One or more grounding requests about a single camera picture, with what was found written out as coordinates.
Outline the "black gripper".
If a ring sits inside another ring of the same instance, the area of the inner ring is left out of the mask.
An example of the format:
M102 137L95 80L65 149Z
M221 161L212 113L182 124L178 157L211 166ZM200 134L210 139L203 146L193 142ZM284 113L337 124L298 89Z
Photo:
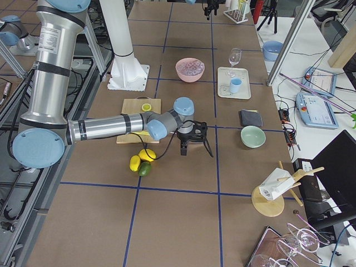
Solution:
M185 123L189 124L188 127L182 126L177 132L177 137L181 141L180 155L187 155L188 142L202 142L209 156L213 158L213 152L207 139L207 123L195 120L187 120Z
M207 0L207 6L204 8L204 15L207 20L210 19L210 10L214 10L214 15L217 15L220 2L220 0Z

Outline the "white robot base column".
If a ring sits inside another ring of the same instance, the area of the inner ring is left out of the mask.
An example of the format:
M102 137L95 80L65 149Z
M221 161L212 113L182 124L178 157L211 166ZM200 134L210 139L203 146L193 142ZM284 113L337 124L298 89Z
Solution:
M150 66L134 55L124 1L101 0L100 6L115 56L108 89L144 91Z

